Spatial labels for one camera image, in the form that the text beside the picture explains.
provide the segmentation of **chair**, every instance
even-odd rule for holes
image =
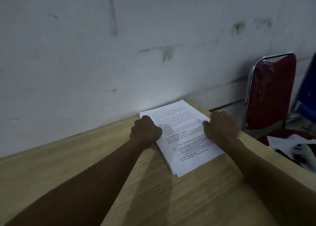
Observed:
[[[283,121],[282,129],[257,139],[267,146],[269,143],[266,136],[288,138],[297,134],[306,139],[315,138],[305,132],[284,128],[295,70],[296,57],[293,53],[263,57],[250,69],[242,130],[264,129]]]
[[[304,118],[316,123],[316,53],[304,76],[291,112],[297,112]]]

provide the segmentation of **light wood surface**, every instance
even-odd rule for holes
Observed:
[[[210,112],[187,101],[209,116]],[[0,225],[34,200],[113,152],[138,116],[0,160]],[[316,177],[240,132],[243,143],[307,187]],[[276,225],[223,154],[182,177],[157,152],[143,152],[102,225]]]

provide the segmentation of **person's right arm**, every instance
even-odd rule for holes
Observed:
[[[203,125],[207,138],[232,158],[280,225],[316,225],[316,193],[247,149],[226,112],[213,112]]]

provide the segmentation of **hand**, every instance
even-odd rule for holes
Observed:
[[[212,112],[211,122],[203,121],[203,125],[206,137],[219,147],[227,139],[236,138],[240,130],[238,125],[225,111]]]
[[[150,144],[160,139],[161,135],[162,129],[156,126],[149,116],[144,115],[141,119],[135,121],[130,139],[137,144],[149,147]]]

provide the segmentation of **wood grain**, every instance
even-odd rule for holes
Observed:
[[[187,101],[205,115],[210,113]],[[0,225],[110,154],[129,138],[134,116],[0,160]],[[243,143],[307,187],[316,178],[243,132]],[[233,161],[223,154],[183,177],[157,150],[143,152],[102,225],[276,225]]]

